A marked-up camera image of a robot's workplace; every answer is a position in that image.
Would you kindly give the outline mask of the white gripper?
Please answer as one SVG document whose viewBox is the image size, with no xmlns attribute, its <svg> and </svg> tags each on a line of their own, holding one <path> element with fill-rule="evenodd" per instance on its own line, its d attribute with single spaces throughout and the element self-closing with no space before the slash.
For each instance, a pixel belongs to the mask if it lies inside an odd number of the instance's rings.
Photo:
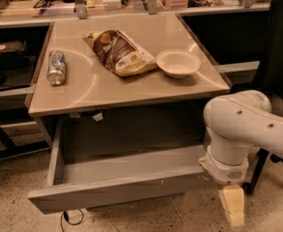
<svg viewBox="0 0 283 232">
<path fill-rule="evenodd" d="M 248 157 L 244 157 L 236 165 L 222 163 L 212 156 L 211 147 L 208 146 L 206 154 L 198 162 L 217 183 L 231 185 L 218 191 L 225 217 L 232 228 L 244 226 L 244 192 L 238 184 L 245 179 L 249 166 Z"/>
</svg>

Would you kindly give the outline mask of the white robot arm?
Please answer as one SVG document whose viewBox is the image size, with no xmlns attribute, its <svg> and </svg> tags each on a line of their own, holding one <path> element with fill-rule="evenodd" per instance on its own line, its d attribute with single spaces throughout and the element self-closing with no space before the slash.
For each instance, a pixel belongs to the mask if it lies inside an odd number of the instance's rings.
<svg viewBox="0 0 283 232">
<path fill-rule="evenodd" d="M 272 113 L 276 101 L 247 90 L 204 107 L 210 144 L 199 163 L 221 185 L 219 198 L 233 228 L 244 225 L 244 196 L 253 191 L 265 160 L 283 162 L 283 117 Z"/>
</svg>

